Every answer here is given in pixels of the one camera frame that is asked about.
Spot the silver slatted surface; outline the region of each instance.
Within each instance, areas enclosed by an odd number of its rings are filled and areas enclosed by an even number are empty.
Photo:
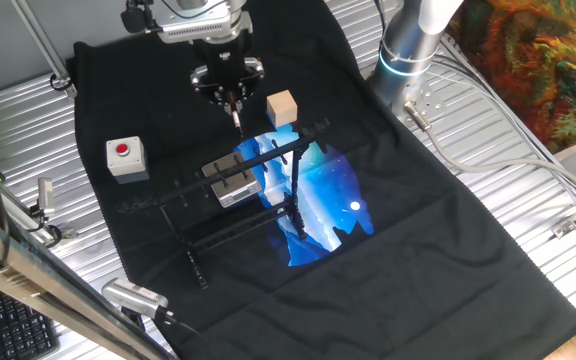
[[[77,229],[75,240],[64,240],[53,252],[100,291],[109,280],[126,274],[79,158],[74,105],[52,90],[47,79],[0,92],[0,170],[8,189],[27,206],[37,200],[37,178],[53,179],[56,215],[50,223]],[[170,350],[152,321],[144,321],[148,333]],[[47,359],[116,357],[62,325],[57,333],[60,351]]]
[[[381,23],[373,0],[326,0],[339,21],[360,69],[369,73],[377,60]],[[386,18],[401,2],[384,0]],[[468,82],[461,75],[434,66],[433,73]],[[109,279],[125,273],[83,169],[74,139],[73,106],[41,77],[0,93],[0,169],[9,189],[30,205],[37,197],[36,179],[55,181],[57,216],[51,223],[71,223],[78,238],[54,252],[77,274],[99,290]],[[507,119],[480,90],[429,77],[443,98],[446,115],[434,129],[446,150],[468,164],[535,157],[525,128]],[[425,135],[414,134],[431,151]],[[453,170],[517,240],[546,276],[576,306],[576,232],[553,240],[550,229],[576,211],[576,200],[548,171],[530,166],[487,174]],[[148,332],[166,346],[151,321]],[[112,354],[60,326],[62,349],[51,359],[108,359]]]

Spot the gray cable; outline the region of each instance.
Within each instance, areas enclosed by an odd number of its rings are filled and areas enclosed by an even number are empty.
[[[547,162],[544,160],[513,159],[513,160],[506,160],[506,161],[497,162],[494,164],[479,165],[479,166],[471,166],[471,165],[462,164],[462,163],[458,162],[457,160],[451,158],[450,155],[448,155],[446,153],[446,151],[443,149],[443,147],[441,147],[441,145],[439,144],[439,140],[437,140],[437,138],[435,137],[435,133],[432,131],[432,129],[430,129],[430,128],[426,129],[426,135],[428,135],[428,138],[432,142],[435,149],[437,149],[437,152],[439,153],[439,155],[441,155],[441,157],[444,158],[444,160],[446,160],[449,164],[451,164],[452,166],[454,166],[457,169],[460,169],[462,171],[477,173],[477,172],[493,171],[493,170],[497,170],[497,169],[504,168],[507,166],[536,165],[536,166],[541,166],[541,167],[544,167],[546,169],[560,173],[561,175],[565,176],[568,180],[570,180],[570,182],[572,182],[576,186],[576,175],[575,174],[562,168],[561,166],[555,165],[553,163],[550,163],[550,162]]]

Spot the silver cylinder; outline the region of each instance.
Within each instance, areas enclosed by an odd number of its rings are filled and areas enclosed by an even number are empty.
[[[442,33],[428,34],[419,26],[421,0],[405,0],[386,29],[370,86],[400,119],[404,104],[416,102]]]
[[[208,0],[177,0],[177,4],[182,10],[197,9],[206,5],[207,2]]]

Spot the beige cube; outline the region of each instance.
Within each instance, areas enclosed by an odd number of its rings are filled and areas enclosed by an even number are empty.
[[[282,91],[268,96],[268,115],[275,128],[297,120],[297,103],[290,91]]]

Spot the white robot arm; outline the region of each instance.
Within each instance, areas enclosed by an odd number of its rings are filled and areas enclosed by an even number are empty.
[[[400,119],[404,104],[421,96],[421,82],[437,51],[443,31],[463,0],[404,0],[388,24],[379,62],[368,80]]]

